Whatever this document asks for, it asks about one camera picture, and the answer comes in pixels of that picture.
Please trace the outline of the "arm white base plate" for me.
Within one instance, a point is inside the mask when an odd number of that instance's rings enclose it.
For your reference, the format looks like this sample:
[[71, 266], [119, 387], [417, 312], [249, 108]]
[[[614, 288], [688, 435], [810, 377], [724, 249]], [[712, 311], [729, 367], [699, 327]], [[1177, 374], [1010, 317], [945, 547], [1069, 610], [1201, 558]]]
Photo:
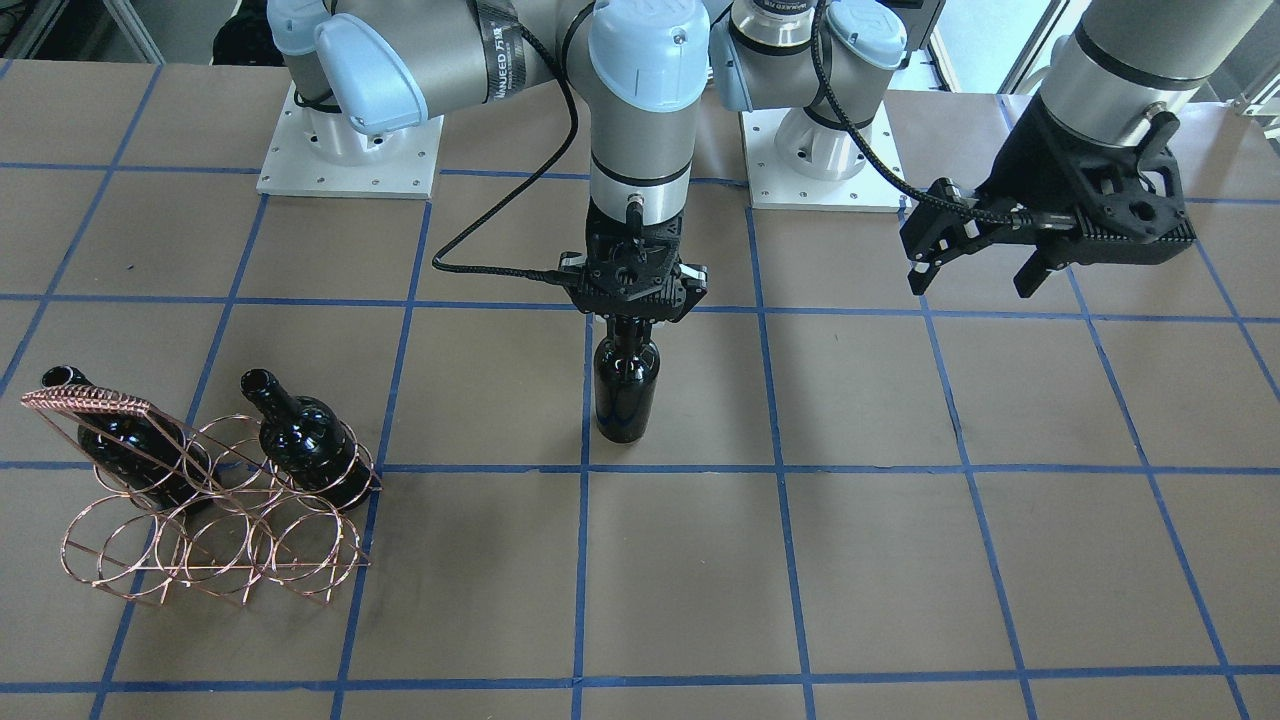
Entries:
[[269, 196], [429, 200], [444, 126], [365, 136], [340, 114], [300, 106], [287, 94], [256, 190]]
[[896, 213], [913, 205], [846, 132], [813, 120], [801, 108], [742, 111], [739, 118], [755, 209]]

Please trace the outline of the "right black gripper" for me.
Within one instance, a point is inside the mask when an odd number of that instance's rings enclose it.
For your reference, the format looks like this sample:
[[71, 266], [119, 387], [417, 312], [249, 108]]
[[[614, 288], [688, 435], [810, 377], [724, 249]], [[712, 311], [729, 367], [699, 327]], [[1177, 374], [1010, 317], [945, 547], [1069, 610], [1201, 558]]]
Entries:
[[[654, 322], [680, 322], [708, 292], [708, 269], [678, 254], [685, 211], [654, 225], [627, 225], [589, 204], [586, 252], [564, 252], [558, 284], [581, 313], [637, 318], [634, 352], [655, 354]], [[626, 354], [628, 319], [607, 318], [604, 351]]]

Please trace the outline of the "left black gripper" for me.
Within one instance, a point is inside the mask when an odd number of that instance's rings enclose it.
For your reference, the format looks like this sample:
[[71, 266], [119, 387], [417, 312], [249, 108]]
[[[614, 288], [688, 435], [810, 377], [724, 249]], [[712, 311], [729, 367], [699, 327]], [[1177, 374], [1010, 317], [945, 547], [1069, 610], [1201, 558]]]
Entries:
[[[1020, 299], [1073, 263], [1155, 265], [1196, 242], [1167, 146], [1179, 126], [1174, 113], [1161, 110], [1155, 128], [1134, 146], [1110, 147], [1061, 126], [1043, 101], [1029, 102], [978, 196], [992, 209], [1018, 202], [1030, 211], [1073, 214], [1079, 224], [1066, 233], [1037, 234], [1034, 251], [1014, 277]], [[980, 209], [951, 178], [936, 179], [900, 229], [911, 292], [922, 296], [943, 264], [1016, 229], [1007, 213]]]

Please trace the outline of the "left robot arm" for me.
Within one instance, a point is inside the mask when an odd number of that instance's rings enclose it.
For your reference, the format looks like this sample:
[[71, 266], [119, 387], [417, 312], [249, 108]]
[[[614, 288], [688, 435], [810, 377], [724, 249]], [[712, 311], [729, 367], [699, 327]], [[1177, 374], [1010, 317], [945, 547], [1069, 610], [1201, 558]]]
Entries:
[[[1030, 297], [1069, 266], [1155, 266], [1196, 241], [1172, 151], [1185, 105], [1276, 12], [1272, 1], [733, 1], [710, 31], [731, 110], [776, 114], [794, 174], [869, 170], [915, 205], [900, 232], [913, 293], [942, 266], [1023, 245]], [[973, 190], [910, 187], [872, 147], [890, 77], [915, 53], [948, 88], [1029, 100]]]

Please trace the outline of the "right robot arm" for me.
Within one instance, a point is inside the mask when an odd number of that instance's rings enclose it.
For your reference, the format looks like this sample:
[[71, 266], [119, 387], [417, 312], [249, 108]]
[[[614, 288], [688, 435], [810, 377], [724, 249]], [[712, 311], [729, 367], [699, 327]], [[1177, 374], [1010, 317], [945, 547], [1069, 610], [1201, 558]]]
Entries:
[[586, 250], [554, 270], [488, 273], [563, 287], [631, 354], [707, 295], [705, 268], [678, 255], [708, 76], [703, 3], [269, 1], [265, 17], [302, 105], [366, 138], [557, 83], [590, 117]]

